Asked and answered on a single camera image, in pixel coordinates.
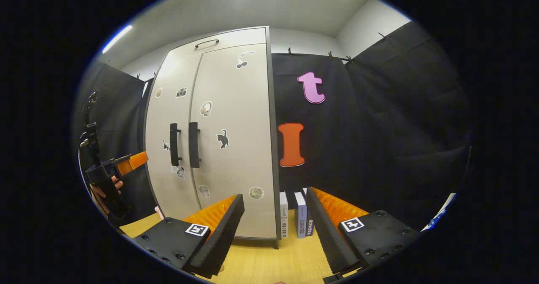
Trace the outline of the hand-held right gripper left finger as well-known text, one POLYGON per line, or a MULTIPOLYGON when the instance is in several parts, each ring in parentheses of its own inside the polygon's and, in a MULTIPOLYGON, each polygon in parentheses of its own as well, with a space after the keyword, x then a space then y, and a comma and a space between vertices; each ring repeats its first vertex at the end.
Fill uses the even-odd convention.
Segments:
POLYGON ((210 279, 227 257, 244 211, 242 194, 235 194, 185 220, 164 218, 133 242, 175 269, 210 279))

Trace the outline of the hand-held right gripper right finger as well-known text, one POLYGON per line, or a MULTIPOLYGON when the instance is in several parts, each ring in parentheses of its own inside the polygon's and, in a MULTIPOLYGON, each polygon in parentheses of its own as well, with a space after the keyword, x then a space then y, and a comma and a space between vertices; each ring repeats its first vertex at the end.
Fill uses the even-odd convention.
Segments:
POLYGON ((306 204, 332 273, 377 267, 411 246, 419 232, 385 210, 366 212, 320 189, 305 189, 306 204))

